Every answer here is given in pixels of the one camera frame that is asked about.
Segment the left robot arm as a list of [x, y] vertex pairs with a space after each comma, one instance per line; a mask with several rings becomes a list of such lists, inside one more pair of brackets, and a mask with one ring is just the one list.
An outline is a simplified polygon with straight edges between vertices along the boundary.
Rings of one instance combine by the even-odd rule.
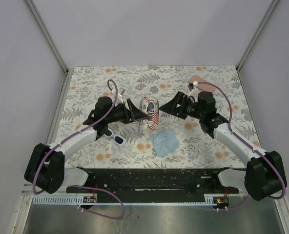
[[63, 184], [67, 157], [105, 135], [110, 123], [130, 124], [146, 117], [147, 114], [139, 110], [130, 99], [114, 105], [109, 97], [99, 98], [87, 120], [76, 132], [60, 143], [39, 143], [34, 147], [24, 179], [32, 183], [33, 189], [39, 187], [42, 192], [55, 193]]

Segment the light blue cleaning cloth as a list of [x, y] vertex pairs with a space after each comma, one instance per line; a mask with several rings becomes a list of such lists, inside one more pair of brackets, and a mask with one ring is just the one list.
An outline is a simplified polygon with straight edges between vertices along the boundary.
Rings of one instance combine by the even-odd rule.
[[158, 157], [174, 152], [180, 144], [173, 129], [156, 132], [149, 138]]

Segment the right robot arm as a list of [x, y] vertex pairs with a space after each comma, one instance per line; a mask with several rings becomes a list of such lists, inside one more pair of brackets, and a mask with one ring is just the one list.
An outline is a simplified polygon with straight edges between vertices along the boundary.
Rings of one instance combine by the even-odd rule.
[[197, 99], [178, 92], [159, 109], [181, 119], [198, 119], [203, 132], [230, 149], [246, 167], [244, 188], [253, 199], [275, 199], [277, 192], [281, 192], [278, 199], [284, 197], [287, 180], [280, 154], [254, 147], [233, 131], [231, 122], [217, 112], [216, 100], [211, 92], [202, 91]]

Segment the flag print glasses case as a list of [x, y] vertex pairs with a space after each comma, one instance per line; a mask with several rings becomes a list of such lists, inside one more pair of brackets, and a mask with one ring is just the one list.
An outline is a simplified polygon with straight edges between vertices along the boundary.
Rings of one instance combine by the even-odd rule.
[[140, 101], [140, 110], [147, 114], [147, 127], [139, 127], [140, 131], [150, 129], [155, 131], [159, 126], [159, 102], [155, 97], [143, 97]]

